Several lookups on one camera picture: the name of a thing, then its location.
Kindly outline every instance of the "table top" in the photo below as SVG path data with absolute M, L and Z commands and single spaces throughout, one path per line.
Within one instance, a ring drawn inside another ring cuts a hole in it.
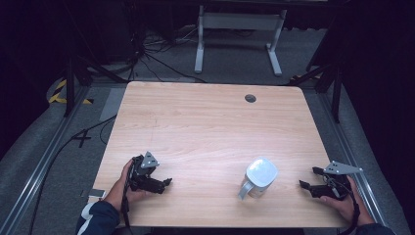
M 256 97 L 247 102 L 246 95 Z M 299 88 L 130 82 L 94 184 L 107 192 L 125 163 L 150 151 L 163 194 L 130 205 L 136 226 L 342 227 L 332 209 L 300 188 L 323 184 L 329 164 Z M 238 192 L 247 166 L 266 157 L 279 174 L 259 199 Z

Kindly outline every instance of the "hand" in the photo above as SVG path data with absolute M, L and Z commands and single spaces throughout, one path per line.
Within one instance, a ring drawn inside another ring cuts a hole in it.
M 353 192 L 354 198 L 356 199 L 356 202 L 359 204 L 360 209 L 360 216 L 357 220 L 357 226 L 374 223 L 375 220 L 370 216 L 369 211 L 364 206 L 363 200 L 360 197 L 360 194 L 357 192 L 357 186 L 354 180 L 351 177 L 347 177 L 348 181 L 350 182 L 351 190 Z M 336 209 L 339 211 L 339 213 L 342 215 L 342 217 L 347 220 L 349 223 L 351 223 L 353 219 L 353 200 L 351 199 L 351 196 L 348 195 L 343 201 L 339 201 L 336 199 L 333 199 L 331 197 L 322 196 L 320 197 L 320 200 L 327 206 Z
M 104 199 L 104 201 L 110 203 L 113 205 L 113 207 L 117 211 L 121 211 L 121 203 L 122 203 L 122 196 L 124 192 L 124 185 L 125 180 L 127 179 L 128 170 L 132 164 L 132 160 L 130 160 L 122 169 L 121 177 L 119 180 L 116 181 L 113 188 L 111 189 L 110 193 L 108 193 L 107 197 Z M 149 192 L 143 191 L 143 190 L 137 190 L 137 191 L 131 191 L 131 188 L 128 187 L 127 189 L 127 199 L 129 203 L 137 202 L 147 195 L 149 195 Z

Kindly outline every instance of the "sleeve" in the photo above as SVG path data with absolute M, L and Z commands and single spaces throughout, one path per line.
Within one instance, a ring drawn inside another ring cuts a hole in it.
M 113 205 L 100 201 L 85 206 L 76 224 L 77 235 L 112 234 L 119 225 L 119 213 Z
M 357 227 L 356 235 L 395 235 L 390 228 L 379 223 L 371 223 Z

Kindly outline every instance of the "white mug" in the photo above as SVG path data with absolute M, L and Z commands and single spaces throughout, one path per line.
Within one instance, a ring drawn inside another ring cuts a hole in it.
M 250 164 L 242 182 L 239 198 L 244 200 L 245 196 L 259 198 L 271 185 L 278 175 L 277 167 L 268 159 L 260 157 Z

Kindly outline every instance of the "metal frame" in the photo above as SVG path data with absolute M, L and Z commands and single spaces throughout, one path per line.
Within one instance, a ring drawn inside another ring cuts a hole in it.
M 58 126 L 58 129 L 53 136 L 51 142 L 45 150 L 42 158 L 36 166 L 33 174 L 27 180 L 21 195 L 4 221 L 2 227 L 0 228 L 0 235 L 14 234 L 19 222 L 22 220 L 24 213 L 26 212 L 28 206 L 30 205 L 33 197 L 36 195 L 37 190 L 39 189 L 40 184 L 44 180 L 46 175 L 47 168 L 52 163 L 53 157 L 55 156 L 57 150 L 59 149 L 62 138 L 64 137 L 66 131 L 69 128 L 70 122 L 75 116 L 77 110 L 82 105 L 83 100 L 88 93 L 89 87 L 81 86 L 79 87 L 78 94 L 75 98 L 75 105 L 71 112 L 69 112 L 67 117 L 64 117 Z
M 279 15 L 254 15 L 254 14 L 225 14 L 205 13 L 204 6 L 199 7 L 198 22 L 198 49 L 196 52 L 195 73 L 201 73 L 204 64 L 204 29 L 205 28 L 233 28 L 252 30 L 273 30 L 274 36 L 271 43 L 266 44 L 269 60 L 276 76 L 281 76 L 281 68 L 278 63 L 275 48 L 283 28 L 287 11 L 283 10 Z
M 344 164 L 358 166 L 358 162 L 354 158 L 353 151 L 351 150 L 348 144 L 347 138 L 345 136 L 344 131 L 342 130 L 342 127 L 336 123 L 332 116 L 329 98 L 326 94 L 318 94 L 318 97 L 321 102 L 321 105 L 324 108 L 327 118 L 330 120 L 332 128 L 335 131 L 336 136 L 338 137 L 339 143 L 342 146 L 343 153 L 346 157 L 346 163 Z M 355 174 L 354 179 L 357 184 L 357 188 L 359 189 L 360 195 L 362 196 L 363 202 L 365 203 L 366 208 L 372 215 L 373 219 L 375 219 L 375 221 L 378 223 L 382 223 L 383 225 L 388 226 L 364 173 L 362 172 Z

